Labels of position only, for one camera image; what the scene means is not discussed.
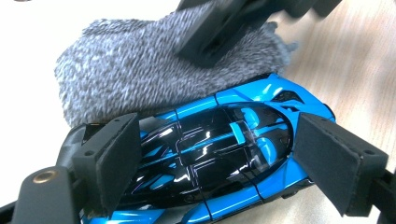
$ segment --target blue car body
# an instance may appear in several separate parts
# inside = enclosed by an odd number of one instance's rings
[[[311,186],[293,158],[300,113],[335,121],[306,89],[270,74],[140,120],[143,160],[117,211],[83,222],[210,222]]]

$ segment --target black plastic part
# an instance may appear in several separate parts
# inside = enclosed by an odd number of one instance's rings
[[[11,223],[12,214],[14,214],[15,202],[9,203],[0,208],[0,223]]]
[[[182,0],[177,10],[196,7],[207,0]],[[176,55],[202,67],[213,67],[246,34],[261,27],[271,14],[285,9],[301,18],[311,7],[328,16],[341,0],[229,0],[216,1],[193,24],[175,47]]]
[[[311,9],[318,0],[293,0],[285,10],[293,18],[300,18]]]
[[[139,121],[140,131],[150,133],[168,123],[168,119],[148,117]]]
[[[72,183],[65,167],[54,166],[25,178],[12,224],[78,223]]]
[[[342,0],[319,0],[317,1],[313,9],[322,18],[327,17]]]
[[[136,114],[111,120],[73,156],[76,178],[84,179],[89,194],[84,214],[108,217],[134,176],[141,160]]]
[[[181,0],[177,6],[176,11],[180,11],[190,7],[197,7],[199,5],[205,4],[210,0]]]
[[[337,208],[352,217],[367,217],[370,186],[385,172],[388,155],[341,126],[301,114],[295,160]]]
[[[90,140],[96,133],[98,133],[103,127],[105,127],[104,123],[90,123],[85,127],[84,138],[82,140],[82,144],[84,145],[88,140]]]
[[[381,211],[378,224],[396,223],[396,171],[375,179],[369,200]]]
[[[274,12],[268,1],[218,1],[190,28],[175,48],[182,58],[212,67],[249,27],[260,27]]]
[[[73,167],[72,157],[81,149],[81,143],[86,131],[86,126],[86,124],[81,124],[70,130],[61,146],[56,165],[64,166],[68,169]]]
[[[314,186],[315,183],[310,180],[309,178],[307,179],[303,179],[300,180],[299,182],[293,184],[292,186],[280,191],[277,194],[274,194],[273,196],[263,199],[262,202],[263,203],[270,203],[276,199],[278,199],[279,197],[282,197],[283,199],[288,199],[291,196],[294,196],[298,191],[302,190],[302,189],[306,189],[309,188],[311,186]]]
[[[73,188],[73,202],[78,212],[81,212],[82,208],[88,201],[88,189],[87,184],[82,179],[74,179],[72,177],[72,188]]]

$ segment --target gray glove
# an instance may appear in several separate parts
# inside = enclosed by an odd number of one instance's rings
[[[276,24],[248,32],[213,68],[178,58],[174,46],[213,4],[159,21],[99,20],[58,59],[64,117],[71,127],[117,116],[145,115],[206,97],[290,62],[295,45],[275,35]]]

